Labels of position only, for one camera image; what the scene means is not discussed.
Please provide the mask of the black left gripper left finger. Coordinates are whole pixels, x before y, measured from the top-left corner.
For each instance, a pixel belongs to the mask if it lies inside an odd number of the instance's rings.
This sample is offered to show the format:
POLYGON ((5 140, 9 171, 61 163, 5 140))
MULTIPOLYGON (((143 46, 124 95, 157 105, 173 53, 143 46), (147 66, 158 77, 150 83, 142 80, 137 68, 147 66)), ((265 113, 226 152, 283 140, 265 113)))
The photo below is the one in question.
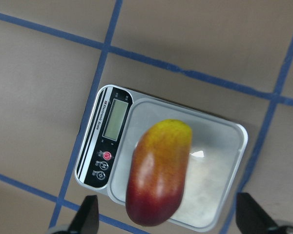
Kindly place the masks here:
POLYGON ((99 230, 98 198, 88 195, 70 223, 69 234, 96 234, 99 230))

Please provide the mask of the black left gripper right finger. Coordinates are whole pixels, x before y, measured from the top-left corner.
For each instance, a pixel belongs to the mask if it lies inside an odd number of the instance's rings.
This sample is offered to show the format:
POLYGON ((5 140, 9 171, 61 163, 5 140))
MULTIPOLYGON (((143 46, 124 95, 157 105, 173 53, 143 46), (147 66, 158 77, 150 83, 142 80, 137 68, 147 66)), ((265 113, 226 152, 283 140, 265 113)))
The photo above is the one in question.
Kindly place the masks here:
POLYGON ((237 194, 235 221, 242 234, 280 234, 277 223, 249 193, 237 194))

